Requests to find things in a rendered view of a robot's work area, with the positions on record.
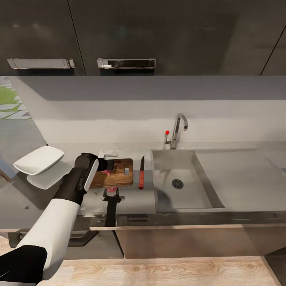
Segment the cutting board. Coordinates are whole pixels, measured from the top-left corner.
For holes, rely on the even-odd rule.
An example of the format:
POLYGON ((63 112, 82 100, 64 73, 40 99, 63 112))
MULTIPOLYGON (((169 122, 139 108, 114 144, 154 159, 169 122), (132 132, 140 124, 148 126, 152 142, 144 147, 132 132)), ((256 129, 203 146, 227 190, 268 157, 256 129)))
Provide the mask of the cutting board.
POLYGON ((113 159, 114 167, 110 175, 102 171, 96 171, 90 187, 128 185, 133 183, 133 159, 113 159), (124 167, 129 166, 129 174, 124 174, 124 167))

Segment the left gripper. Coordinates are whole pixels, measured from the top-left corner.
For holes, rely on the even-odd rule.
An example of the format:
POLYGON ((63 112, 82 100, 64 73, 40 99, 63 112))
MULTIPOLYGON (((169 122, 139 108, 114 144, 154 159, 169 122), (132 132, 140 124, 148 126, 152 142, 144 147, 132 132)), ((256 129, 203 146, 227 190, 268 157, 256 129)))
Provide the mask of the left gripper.
POLYGON ((103 158, 100 158, 102 160, 102 168, 98 171, 102 170, 113 170, 114 167, 114 160, 105 160, 103 158))

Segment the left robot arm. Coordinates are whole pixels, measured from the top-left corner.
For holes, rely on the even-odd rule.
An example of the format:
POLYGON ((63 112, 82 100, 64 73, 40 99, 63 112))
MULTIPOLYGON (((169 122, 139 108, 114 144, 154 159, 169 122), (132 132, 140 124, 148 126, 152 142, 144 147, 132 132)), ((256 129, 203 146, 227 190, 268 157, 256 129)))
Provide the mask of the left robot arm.
POLYGON ((15 250, 0 255, 0 286, 36 286, 50 280, 64 261, 83 196, 96 171, 113 170, 116 151, 81 153, 59 190, 15 250))

